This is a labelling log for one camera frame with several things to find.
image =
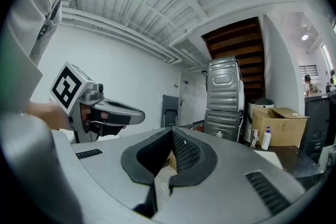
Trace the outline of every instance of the table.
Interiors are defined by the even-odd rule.
[[[254,150],[265,151],[260,146],[256,146]],[[276,153],[283,169],[296,178],[306,190],[322,179],[322,169],[296,146],[269,146],[267,151]]]

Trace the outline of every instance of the wooden staircase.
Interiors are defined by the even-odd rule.
[[[212,59],[236,57],[245,101],[265,96],[264,43],[258,18],[224,26],[203,36]]]

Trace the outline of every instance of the vent slot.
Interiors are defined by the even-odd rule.
[[[245,176],[272,215],[276,215],[290,205],[285,197],[261,172],[254,172]]]
[[[98,155],[98,154],[101,154],[101,153],[102,153],[101,150],[95,149],[95,150],[90,150],[90,151],[78,152],[78,153],[76,153],[76,156],[79,159],[84,159],[84,158],[95,156],[95,155]]]

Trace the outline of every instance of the white bottle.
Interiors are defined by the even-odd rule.
[[[217,136],[217,137],[220,137],[220,138],[223,138],[223,134],[222,134],[221,131],[218,131],[218,133],[216,133],[216,136]]]
[[[261,147],[262,147],[264,150],[267,150],[270,141],[271,141],[270,127],[267,127],[267,131],[264,133],[263,143],[262,143]]]

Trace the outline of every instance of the person in background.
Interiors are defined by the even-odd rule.
[[[309,95],[310,93],[320,93],[321,91],[311,83],[311,78],[309,75],[305,75],[305,83],[308,85],[309,89],[306,90],[306,94]]]
[[[336,86],[333,77],[330,78],[330,86]]]
[[[7,15],[7,37],[28,55],[35,65],[38,65],[61,21],[61,1],[16,0]],[[90,116],[90,107],[84,107],[81,112],[82,120],[85,121]],[[51,129],[71,130],[66,114],[56,103],[30,102],[26,113],[44,120]]]
[[[333,77],[331,77],[330,78],[330,82],[328,82],[327,83],[327,86],[325,87],[326,89],[326,93],[328,93],[328,92],[334,92],[335,90],[336,90],[336,88],[335,88],[335,83],[334,83],[334,78]]]

